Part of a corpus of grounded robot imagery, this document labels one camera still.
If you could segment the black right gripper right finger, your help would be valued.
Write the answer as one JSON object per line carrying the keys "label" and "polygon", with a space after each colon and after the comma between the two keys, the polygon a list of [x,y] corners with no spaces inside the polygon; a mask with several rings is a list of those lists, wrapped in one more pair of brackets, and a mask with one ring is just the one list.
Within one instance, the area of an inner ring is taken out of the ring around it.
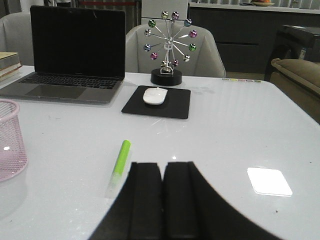
{"label": "black right gripper right finger", "polygon": [[167,240],[276,240],[224,200],[193,162],[170,162],[163,179]]}

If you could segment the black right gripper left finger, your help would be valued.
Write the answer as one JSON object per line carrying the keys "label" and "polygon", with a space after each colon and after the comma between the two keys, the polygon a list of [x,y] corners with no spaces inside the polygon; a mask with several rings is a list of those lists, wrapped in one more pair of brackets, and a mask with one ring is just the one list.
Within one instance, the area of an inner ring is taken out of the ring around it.
{"label": "black right gripper left finger", "polygon": [[133,162],[91,240],[161,240],[162,177],[156,163]]}

